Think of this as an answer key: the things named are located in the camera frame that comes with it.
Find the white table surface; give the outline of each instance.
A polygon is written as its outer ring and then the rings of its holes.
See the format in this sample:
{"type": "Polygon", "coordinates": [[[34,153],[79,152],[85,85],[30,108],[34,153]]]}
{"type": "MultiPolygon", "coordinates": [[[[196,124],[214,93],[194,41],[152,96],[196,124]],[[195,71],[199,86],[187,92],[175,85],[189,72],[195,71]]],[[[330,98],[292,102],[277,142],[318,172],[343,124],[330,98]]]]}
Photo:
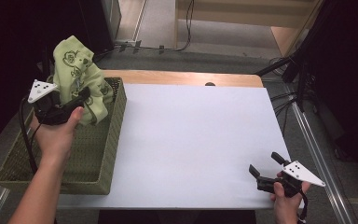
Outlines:
{"type": "Polygon", "coordinates": [[[127,106],[109,195],[61,195],[59,208],[261,209],[290,160],[264,88],[125,84],[127,106]]]}

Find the wicker basket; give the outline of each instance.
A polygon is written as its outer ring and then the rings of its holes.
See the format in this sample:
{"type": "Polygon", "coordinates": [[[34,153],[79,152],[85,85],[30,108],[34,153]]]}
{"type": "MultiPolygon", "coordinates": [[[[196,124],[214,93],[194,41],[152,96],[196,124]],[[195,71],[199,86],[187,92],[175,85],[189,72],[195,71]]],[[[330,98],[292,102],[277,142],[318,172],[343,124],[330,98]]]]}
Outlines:
{"type": "MultiPolygon", "coordinates": [[[[61,193],[108,194],[112,183],[118,138],[127,103],[121,78],[105,79],[114,89],[114,101],[106,104],[108,116],[96,126],[76,130],[71,158],[62,178],[61,193]]],[[[40,150],[34,144],[36,162],[40,150]]],[[[32,179],[32,170],[21,132],[0,168],[0,186],[25,191],[32,179]]]]}

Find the green towel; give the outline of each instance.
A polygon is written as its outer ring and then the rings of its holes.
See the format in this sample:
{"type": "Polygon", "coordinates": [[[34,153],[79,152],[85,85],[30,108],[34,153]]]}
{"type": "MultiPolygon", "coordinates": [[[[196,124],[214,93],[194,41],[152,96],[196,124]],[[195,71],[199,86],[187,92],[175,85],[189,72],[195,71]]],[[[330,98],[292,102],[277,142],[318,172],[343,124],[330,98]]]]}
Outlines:
{"type": "Polygon", "coordinates": [[[92,62],[94,53],[73,35],[57,45],[53,52],[53,82],[59,86],[61,103],[66,104],[85,87],[90,98],[85,102],[81,124],[98,124],[107,115],[104,103],[113,99],[113,89],[103,79],[103,71],[92,62]]]}

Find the wooden table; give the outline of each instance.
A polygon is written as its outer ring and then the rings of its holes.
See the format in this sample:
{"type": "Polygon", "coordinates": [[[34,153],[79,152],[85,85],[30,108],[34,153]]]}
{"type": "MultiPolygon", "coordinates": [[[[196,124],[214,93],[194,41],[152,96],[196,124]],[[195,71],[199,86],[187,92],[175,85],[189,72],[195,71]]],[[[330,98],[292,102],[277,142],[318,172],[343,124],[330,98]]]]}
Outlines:
{"type": "Polygon", "coordinates": [[[104,70],[106,77],[122,77],[124,83],[171,84],[204,86],[208,82],[216,86],[263,87],[256,75],[213,74],[194,72],[165,72],[143,70],[104,70]]]}

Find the cable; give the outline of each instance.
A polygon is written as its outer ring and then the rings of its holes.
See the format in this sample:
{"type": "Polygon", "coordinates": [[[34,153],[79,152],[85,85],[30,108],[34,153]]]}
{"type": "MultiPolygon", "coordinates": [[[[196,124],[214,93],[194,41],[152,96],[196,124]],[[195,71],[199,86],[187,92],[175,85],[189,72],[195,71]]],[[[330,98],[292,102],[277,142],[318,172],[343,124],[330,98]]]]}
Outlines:
{"type": "MultiPolygon", "coordinates": [[[[269,65],[273,65],[273,64],[279,62],[279,61],[282,60],[282,59],[283,59],[283,58],[273,58],[273,59],[269,60],[269,63],[268,63],[268,64],[269,64],[269,65]]],[[[288,67],[288,65],[287,65],[287,64],[284,64],[283,66],[284,66],[284,69],[283,69],[282,66],[281,66],[281,67],[279,67],[279,68],[274,69],[272,72],[273,72],[275,75],[281,77],[281,76],[283,75],[284,71],[286,70],[286,68],[288,67]]]]}
{"type": "Polygon", "coordinates": [[[282,112],[288,105],[292,104],[295,100],[296,100],[296,97],[293,98],[293,99],[291,99],[291,100],[289,100],[288,102],[285,102],[285,103],[283,103],[283,104],[281,104],[281,105],[276,106],[276,107],[274,108],[274,110],[276,110],[276,109],[278,109],[278,110],[275,111],[275,116],[278,117],[278,116],[281,114],[281,112],[282,112]]]}
{"type": "Polygon", "coordinates": [[[191,43],[191,23],[193,21],[193,12],[194,12],[194,1],[191,0],[190,4],[187,8],[186,13],[186,29],[187,29],[187,41],[186,44],[180,48],[180,49],[158,49],[158,48],[150,48],[150,47],[134,47],[132,45],[125,45],[126,48],[132,48],[132,49],[156,49],[156,50],[167,50],[167,51],[182,51],[188,48],[191,43]]]}
{"type": "Polygon", "coordinates": [[[286,122],[287,122],[287,112],[289,111],[290,105],[286,106],[286,111],[284,112],[284,121],[283,121],[283,127],[282,127],[282,137],[284,138],[284,131],[286,129],[286,122]]]}
{"type": "Polygon", "coordinates": [[[288,92],[288,93],[283,93],[283,94],[280,94],[280,95],[276,95],[276,96],[273,96],[271,98],[269,98],[271,100],[271,102],[277,100],[277,99],[280,99],[280,98],[283,98],[283,97],[286,97],[286,96],[290,96],[290,95],[295,95],[297,94],[296,91],[292,91],[292,92],[288,92]]]}
{"type": "Polygon", "coordinates": [[[292,63],[293,63],[295,66],[299,67],[298,63],[296,63],[295,60],[293,60],[292,56],[289,55],[288,58],[290,59],[290,61],[292,61],[292,63]]]}
{"type": "Polygon", "coordinates": [[[303,197],[303,201],[304,201],[304,208],[301,212],[301,215],[298,216],[298,224],[301,223],[305,223],[305,218],[307,217],[307,212],[308,212],[308,198],[307,195],[302,191],[302,189],[299,192],[301,194],[301,196],[303,197]]]}
{"type": "Polygon", "coordinates": [[[27,131],[25,129],[25,122],[24,122],[24,116],[23,116],[23,107],[24,107],[24,104],[25,104],[25,101],[27,100],[28,96],[24,96],[21,100],[21,103],[20,103],[20,108],[19,108],[19,120],[20,120],[20,127],[21,127],[21,133],[22,133],[22,137],[24,139],[24,143],[25,143],[25,147],[27,148],[27,152],[28,152],[28,160],[29,160],[29,163],[31,165],[31,169],[32,169],[32,172],[34,174],[36,174],[36,171],[37,171],[37,165],[36,165],[36,161],[34,160],[34,155],[33,155],[33,152],[32,152],[32,146],[29,142],[29,139],[28,139],[28,134],[27,134],[27,131]]]}
{"type": "Polygon", "coordinates": [[[34,130],[34,133],[32,134],[32,137],[31,137],[31,147],[33,146],[33,144],[34,144],[34,136],[36,135],[36,132],[37,132],[37,130],[39,130],[39,128],[40,128],[40,126],[42,126],[42,123],[43,122],[41,122],[41,123],[39,123],[39,125],[37,126],[37,128],[34,130]]]}
{"type": "Polygon", "coordinates": [[[104,52],[104,53],[102,53],[102,54],[99,54],[99,55],[98,55],[99,58],[98,58],[98,59],[92,59],[92,61],[93,61],[94,63],[98,63],[98,62],[100,62],[102,59],[104,59],[104,57],[106,57],[107,54],[109,54],[109,53],[111,53],[111,52],[113,52],[113,51],[117,51],[117,50],[120,49],[120,48],[115,48],[115,46],[116,46],[116,45],[113,46],[113,49],[112,49],[112,50],[109,50],[109,51],[107,51],[107,52],[104,52]]]}

